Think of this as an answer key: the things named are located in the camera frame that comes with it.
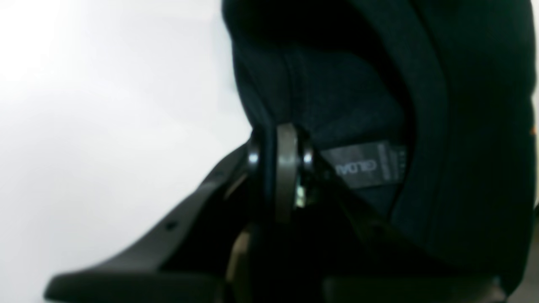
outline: black fabric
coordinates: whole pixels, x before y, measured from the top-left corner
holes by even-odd
[[[320,149],[407,145],[402,186],[356,191],[454,265],[520,282],[535,184],[534,33],[525,0],[224,0],[252,125]]]

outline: clothing tag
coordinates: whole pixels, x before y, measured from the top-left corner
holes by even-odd
[[[406,148],[387,141],[338,147],[321,154],[352,189],[401,182],[406,170]]]

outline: fabric label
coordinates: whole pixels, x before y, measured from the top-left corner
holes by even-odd
[[[321,154],[352,189],[399,183],[406,171],[406,147],[388,141],[338,147]]]

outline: white wall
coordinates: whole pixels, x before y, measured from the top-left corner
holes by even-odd
[[[0,0],[0,302],[125,248],[248,138],[218,6]]]

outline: white background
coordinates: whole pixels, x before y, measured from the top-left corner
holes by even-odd
[[[0,302],[124,249],[249,133],[218,0],[0,0]]]

